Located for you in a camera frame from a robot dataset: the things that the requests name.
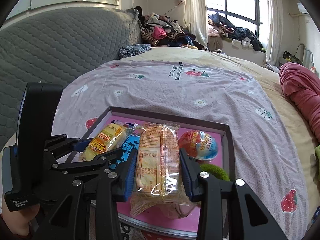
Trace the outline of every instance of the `snack box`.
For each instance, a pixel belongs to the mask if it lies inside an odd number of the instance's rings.
[[[103,127],[111,123],[113,120],[120,120],[127,123],[137,123],[141,125],[143,125],[145,122],[153,122],[158,124],[177,124],[180,126],[178,131],[178,139],[183,133],[189,130],[204,131],[214,137],[218,145],[218,154],[209,163],[222,167],[229,175],[230,180],[235,181],[235,154],[232,134],[228,125],[170,114],[161,114],[111,106],[106,109],[91,125],[82,139],[95,137],[103,129]],[[137,139],[139,138],[134,137],[135,135],[132,135],[128,140],[133,140],[135,147],[138,147],[137,143],[139,141]],[[227,236],[228,220],[225,219],[227,213],[227,203],[225,200],[222,200],[222,205],[224,235]],[[117,203],[117,207],[119,220],[128,225],[170,237],[196,239],[200,215],[199,207],[196,207],[187,217],[175,220],[165,217],[157,206],[145,210],[135,218],[132,218],[129,214],[131,209],[130,200],[125,203]]]

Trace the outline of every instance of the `white curtain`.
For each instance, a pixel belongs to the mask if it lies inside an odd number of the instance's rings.
[[[268,5],[268,29],[266,60],[272,66],[277,65],[281,40],[283,34],[283,7],[282,0],[267,0]]]
[[[185,27],[196,36],[196,40],[203,46],[207,46],[208,29],[206,0],[185,0],[183,20]]]

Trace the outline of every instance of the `yellow snack bag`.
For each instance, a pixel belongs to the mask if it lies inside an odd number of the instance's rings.
[[[118,148],[134,129],[124,127],[122,122],[108,124],[92,139],[83,153],[81,161],[91,161],[96,155]]]

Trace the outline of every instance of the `red blanket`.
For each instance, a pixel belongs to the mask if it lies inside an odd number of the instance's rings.
[[[320,141],[320,79],[295,63],[284,64],[279,74],[283,94],[296,104]]]

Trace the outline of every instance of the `pink clothing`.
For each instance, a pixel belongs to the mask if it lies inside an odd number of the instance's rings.
[[[208,37],[220,37],[219,32],[210,24],[208,24]]]
[[[295,103],[320,141],[320,79],[295,63],[284,64],[279,74],[283,94]]]
[[[156,40],[161,40],[163,39],[165,36],[167,36],[167,33],[164,31],[164,29],[155,26],[154,30],[153,30],[153,37]]]

